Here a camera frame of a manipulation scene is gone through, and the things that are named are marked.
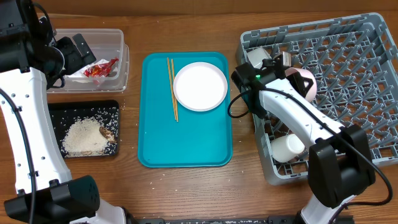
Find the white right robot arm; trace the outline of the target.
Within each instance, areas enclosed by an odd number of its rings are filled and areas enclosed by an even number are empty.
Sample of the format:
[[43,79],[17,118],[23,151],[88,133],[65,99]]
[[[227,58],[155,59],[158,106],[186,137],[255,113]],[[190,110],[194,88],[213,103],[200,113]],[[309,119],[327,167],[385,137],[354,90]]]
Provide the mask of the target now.
[[294,68],[291,56],[271,57],[259,47],[247,54],[231,78],[248,110],[257,118],[273,114],[292,134],[272,141],[272,157],[288,162],[308,151],[309,203],[295,223],[334,223],[352,199],[376,181],[365,130],[356,124],[345,127],[316,109],[315,77]]

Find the pink bowl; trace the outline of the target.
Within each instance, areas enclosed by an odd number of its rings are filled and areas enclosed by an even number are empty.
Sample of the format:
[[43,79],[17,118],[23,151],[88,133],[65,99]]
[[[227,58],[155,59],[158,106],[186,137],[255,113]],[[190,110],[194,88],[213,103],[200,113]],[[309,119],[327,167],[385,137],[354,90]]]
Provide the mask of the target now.
[[285,75],[292,87],[308,102],[311,103],[315,99],[317,82],[310,71],[290,67],[285,71]]

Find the large white plate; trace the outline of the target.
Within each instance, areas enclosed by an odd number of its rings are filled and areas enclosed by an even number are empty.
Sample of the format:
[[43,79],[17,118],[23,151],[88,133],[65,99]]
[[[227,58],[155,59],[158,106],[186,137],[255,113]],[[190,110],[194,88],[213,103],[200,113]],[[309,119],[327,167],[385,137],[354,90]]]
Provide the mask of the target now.
[[181,68],[174,85],[177,101],[197,112],[215,109],[224,101],[228,90],[224,73],[207,62],[193,62]]

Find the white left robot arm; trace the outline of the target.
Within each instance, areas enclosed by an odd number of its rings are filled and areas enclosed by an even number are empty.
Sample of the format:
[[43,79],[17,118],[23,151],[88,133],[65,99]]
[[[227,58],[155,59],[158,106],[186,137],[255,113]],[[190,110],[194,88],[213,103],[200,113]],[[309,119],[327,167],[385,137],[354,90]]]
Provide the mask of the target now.
[[40,4],[1,2],[1,110],[16,166],[7,215],[24,223],[134,223],[101,199],[89,175],[74,179],[58,148],[47,103],[57,81],[95,61],[82,35],[55,39]]

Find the brown food scrap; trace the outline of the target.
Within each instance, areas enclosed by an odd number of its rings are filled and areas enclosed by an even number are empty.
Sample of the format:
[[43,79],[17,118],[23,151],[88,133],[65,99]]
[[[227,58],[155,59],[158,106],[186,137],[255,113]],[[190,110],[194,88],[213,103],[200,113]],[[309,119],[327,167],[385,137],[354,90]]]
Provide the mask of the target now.
[[99,127],[99,132],[101,135],[111,144],[116,143],[116,136],[110,130],[106,129],[103,126]]

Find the red snack wrapper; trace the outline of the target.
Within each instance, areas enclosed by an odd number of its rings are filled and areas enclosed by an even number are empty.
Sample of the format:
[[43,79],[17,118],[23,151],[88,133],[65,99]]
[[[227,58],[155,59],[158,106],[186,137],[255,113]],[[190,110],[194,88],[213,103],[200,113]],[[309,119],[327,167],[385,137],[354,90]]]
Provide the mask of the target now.
[[109,62],[99,63],[87,68],[83,74],[86,77],[108,77],[108,75],[113,71],[113,66],[118,62],[118,58],[113,58]]

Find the white plastic cup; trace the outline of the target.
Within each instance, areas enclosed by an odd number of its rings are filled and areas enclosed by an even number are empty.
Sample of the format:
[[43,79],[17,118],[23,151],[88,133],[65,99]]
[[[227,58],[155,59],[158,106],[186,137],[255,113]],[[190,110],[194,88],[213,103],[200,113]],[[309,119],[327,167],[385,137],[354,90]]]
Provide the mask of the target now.
[[289,134],[271,142],[273,158],[278,162],[288,162],[303,153],[305,146],[295,135]]

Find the white napkin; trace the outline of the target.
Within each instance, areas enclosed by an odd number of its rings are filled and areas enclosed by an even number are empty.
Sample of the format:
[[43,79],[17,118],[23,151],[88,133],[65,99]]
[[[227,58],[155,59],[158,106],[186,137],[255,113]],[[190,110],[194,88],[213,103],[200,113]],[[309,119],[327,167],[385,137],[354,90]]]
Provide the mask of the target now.
[[93,81],[92,77],[88,77],[84,74],[84,72],[91,68],[94,65],[99,65],[101,63],[108,63],[107,60],[101,59],[100,61],[96,63],[91,63],[89,65],[84,66],[83,68],[79,69],[77,72],[71,74],[71,75],[66,75],[65,78],[69,79],[71,82],[78,82],[78,83],[89,83]]

